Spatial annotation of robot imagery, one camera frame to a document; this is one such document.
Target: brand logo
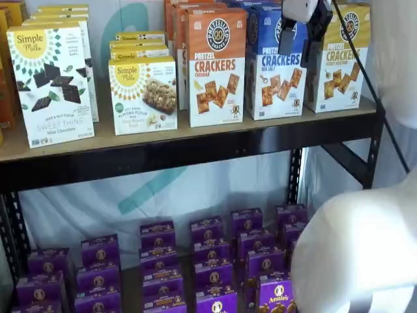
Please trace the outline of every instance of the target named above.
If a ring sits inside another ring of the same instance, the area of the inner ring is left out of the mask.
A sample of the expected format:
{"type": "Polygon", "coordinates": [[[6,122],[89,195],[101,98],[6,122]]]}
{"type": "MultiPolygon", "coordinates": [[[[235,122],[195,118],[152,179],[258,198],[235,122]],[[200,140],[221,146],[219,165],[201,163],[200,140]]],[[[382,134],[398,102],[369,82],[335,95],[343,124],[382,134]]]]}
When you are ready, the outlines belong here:
{"type": "MultiPolygon", "coordinates": [[[[279,19],[276,26],[275,26],[275,39],[276,42],[280,42],[280,36],[281,36],[281,28],[282,28],[282,20],[279,19]]],[[[294,28],[293,28],[293,33],[294,33],[294,37],[297,36],[297,24],[295,24],[294,28]]]]}
{"type": "Polygon", "coordinates": [[[222,51],[227,47],[230,39],[230,28],[225,20],[212,20],[207,29],[207,42],[214,51],[222,51]]]}
{"type": "MultiPolygon", "coordinates": [[[[359,17],[354,12],[349,12],[344,17],[345,25],[349,38],[353,40],[359,32],[359,17]]],[[[340,26],[340,35],[344,41],[349,41],[347,34],[344,32],[343,27],[340,26]]]]}
{"type": "Polygon", "coordinates": [[[258,19],[252,14],[249,18],[249,41],[253,44],[258,39],[258,19]]]}

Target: blue pretzel crackers box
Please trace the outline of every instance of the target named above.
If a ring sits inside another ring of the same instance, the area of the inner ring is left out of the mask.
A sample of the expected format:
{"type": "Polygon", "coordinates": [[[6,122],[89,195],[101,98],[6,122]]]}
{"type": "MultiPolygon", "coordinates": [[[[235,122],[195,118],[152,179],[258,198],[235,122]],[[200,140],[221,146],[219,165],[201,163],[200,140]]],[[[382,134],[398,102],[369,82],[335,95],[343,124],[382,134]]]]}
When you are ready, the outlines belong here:
{"type": "Polygon", "coordinates": [[[306,69],[300,66],[307,29],[294,28],[291,55],[278,54],[281,5],[257,5],[248,11],[246,107],[253,119],[301,115],[306,69]]]}

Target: black shelf frame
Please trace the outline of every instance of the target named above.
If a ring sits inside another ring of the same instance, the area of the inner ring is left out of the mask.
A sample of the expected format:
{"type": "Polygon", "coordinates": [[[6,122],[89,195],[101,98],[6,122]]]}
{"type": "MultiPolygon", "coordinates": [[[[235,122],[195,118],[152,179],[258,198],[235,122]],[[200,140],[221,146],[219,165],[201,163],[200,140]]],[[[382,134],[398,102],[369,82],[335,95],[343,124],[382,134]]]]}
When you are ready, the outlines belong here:
{"type": "Polygon", "coordinates": [[[384,118],[384,108],[375,105],[374,112],[346,117],[0,162],[0,173],[7,178],[0,181],[0,234],[14,284],[27,272],[30,253],[18,191],[290,151],[287,203],[296,203],[302,149],[314,146],[323,147],[364,189],[369,189],[384,118]],[[367,160],[343,143],[365,138],[370,139],[367,160]]]}

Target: cracker image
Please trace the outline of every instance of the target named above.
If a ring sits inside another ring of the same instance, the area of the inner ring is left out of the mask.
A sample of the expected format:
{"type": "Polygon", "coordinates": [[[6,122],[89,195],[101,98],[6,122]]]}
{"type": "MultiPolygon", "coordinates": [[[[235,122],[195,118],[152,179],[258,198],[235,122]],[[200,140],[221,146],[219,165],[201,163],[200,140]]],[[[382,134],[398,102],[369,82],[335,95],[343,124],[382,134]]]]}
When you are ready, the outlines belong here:
{"type": "Polygon", "coordinates": [[[291,84],[287,80],[284,80],[282,85],[281,85],[280,91],[278,93],[278,98],[285,101],[285,99],[287,98],[287,95],[289,93],[290,88],[291,88],[291,84]]]}
{"type": "Polygon", "coordinates": [[[219,106],[219,108],[223,108],[228,94],[229,91],[225,87],[220,86],[219,91],[217,92],[216,100],[214,101],[215,105],[219,106]]]}
{"type": "Polygon", "coordinates": [[[339,87],[341,83],[341,70],[337,70],[333,73],[333,82],[335,88],[339,87]]]}
{"type": "Polygon", "coordinates": [[[238,84],[239,84],[239,76],[230,74],[229,83],[227,84],[227,90],[230,93],[235,95],[238,84]]]}
{"type": "Polygon", "coordinates": [[[262,105],[270,106],[272,104],[272,87],[266,86],[262,88],[262,105]]]}
{"type": "Polygon", "coordinates": [[[213,80],[205,84],[208,101],[215,101],[217,99],[216,82],[213,80]]]}
{"type": "Polygon", "coordinates": [[[299,68],[294,68],[293,76],[291,76],[291,81],[290,81],[290,84],[292,87],[294,88],[298,87],[301,76],[302,76],[302,70],[300,70],[299,68]]]}
{"type": "Polygon", "coordinates": [[[333,98],[334,96],[334,81],[330,80],[324,83],[324,99],[333,98]]]}
{"type": "Polygon", "coordinates": [[[358,62],[355,62],[352,68],[351,80],[355,82],[358,79],[359,72],[360,72],[359,64],[358,62]]]}
{"type": "Polygon", "coordinates": [[[270,81],[271,81],[271,87],[272,87],[272,94],[276,95],[277,93],[279,93],[281,89],[281,76],[277,75],[277,76],[271,77],[270,81]]]}
{"type": "Polygon", "coordinates": [[[351,77],[348,74],[345,74],[339,85],[339,91],[345,94],[350,83],[351,83],[351,77]]]}
{"type": "Polygon", "coordinates": [[[198,107],[198,114],[202,114],[202,113],[210,111],[209,101],[207,100],[206,93],[197,94],[197,107],[198,107]]]}

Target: black cable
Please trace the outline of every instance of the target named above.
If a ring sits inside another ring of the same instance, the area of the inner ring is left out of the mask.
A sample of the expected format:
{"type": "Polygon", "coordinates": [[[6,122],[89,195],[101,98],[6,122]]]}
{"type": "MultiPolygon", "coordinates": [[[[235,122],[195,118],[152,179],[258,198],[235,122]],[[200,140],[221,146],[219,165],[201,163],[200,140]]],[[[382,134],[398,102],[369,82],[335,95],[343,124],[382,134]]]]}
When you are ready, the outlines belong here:
{"type": "MultiPolygon", "coordinates": [[[[339,9],[339,5],[336,3],[336,0],[332,0],[332,2],[333,2],[333,5],[334,5],[334,7],[336,9],[336,12],[337,12],[337,14],[339,16],[340,24],[341,24],[341,26],[343,28],[343,31],[346,34],[347,41],[349,43],[349,46],[351,47],[351,50],[352,50],[353,55],[354,55],[354,57],[356,59],[356,62],[358,62],[359,68],[362,71],[362,74],[364,75],[366,84],[369,87],[369,90],[371,91],[373,100],[375,101],[375,103],[377,104],[378,107],[384,108],[384,106],[382,105],[382,102],[381,102],[380,98],[378,98],[377,93],[375,92],[375,89],[372,86],[371,80],[369,79],[369,76],[367,75],[367,72],[365,70],[365,67],[364,67],[364,65],[362,64],[362,62],[361,62],[361,60],[359,58],[358,52],[356,51],[356,48],[354,47],[354,44],[352,42],[352,39],[349,36],[349,32],[348,32],[348,30],[346,28],[346,23],[343,20],[343,16],[341,15],[341,12],[340,12],[340,9],[339,9]]],[[[401,152],[401,148],[398,145],[398,142],[397,142],[397,140],[396,140],[396,138],[394,136],[394,133],[392,132],[391,126],[390,126],[388,120],[386,119],[386,116],[384,117],[384,125],[385,125],[385,127],[386,127],[386,129],[388,131],[388,135],[391,138],[392,144],[394,145],[394,149],[395,149],[395,151],[396,151],[396,153],[398,155],[398,158],[399,158],[399,161],[401,162],[401,165],[403,166],[403,168],[404,168],[404,170],[405,170],[405,172],[407,174],[410,173],[410,168],[407,165],[407,161],[405,160],[405,157],[404,157],[403,153],[401,152]]]]}

